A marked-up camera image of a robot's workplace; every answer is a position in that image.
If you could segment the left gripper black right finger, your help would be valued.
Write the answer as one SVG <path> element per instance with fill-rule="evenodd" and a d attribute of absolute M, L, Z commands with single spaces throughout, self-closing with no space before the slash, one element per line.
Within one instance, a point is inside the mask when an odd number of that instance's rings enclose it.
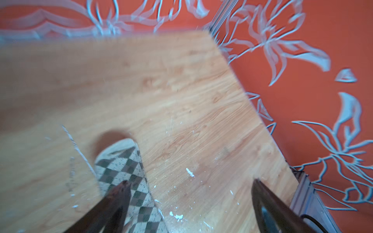
<path fill-rule="evenodd" d="M 260 179 L 253 181 L 252 202 L 261 233 L 313 233 Z"/>

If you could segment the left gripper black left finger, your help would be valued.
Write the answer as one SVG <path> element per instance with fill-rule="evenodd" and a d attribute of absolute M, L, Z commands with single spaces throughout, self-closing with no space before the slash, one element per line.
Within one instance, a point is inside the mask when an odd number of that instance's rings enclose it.
<path fill-rule="evenodd" d="M 131 200 L 131 184 L 123 181 L 87 214 L 69 227 L 66 233 L 121 233 Z"/>

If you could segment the brown argyle sock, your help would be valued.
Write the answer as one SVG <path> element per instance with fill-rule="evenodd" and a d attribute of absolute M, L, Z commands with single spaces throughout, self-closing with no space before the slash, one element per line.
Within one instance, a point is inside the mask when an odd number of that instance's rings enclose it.
<path fill-rule="evenodd" d="M 102 196 L 123 181 L 131 184 L 124 233 L 167 233 L 164 218 L 152 198 L 138 144 L 126 138 L 105 148 L 95 160 Z"/>

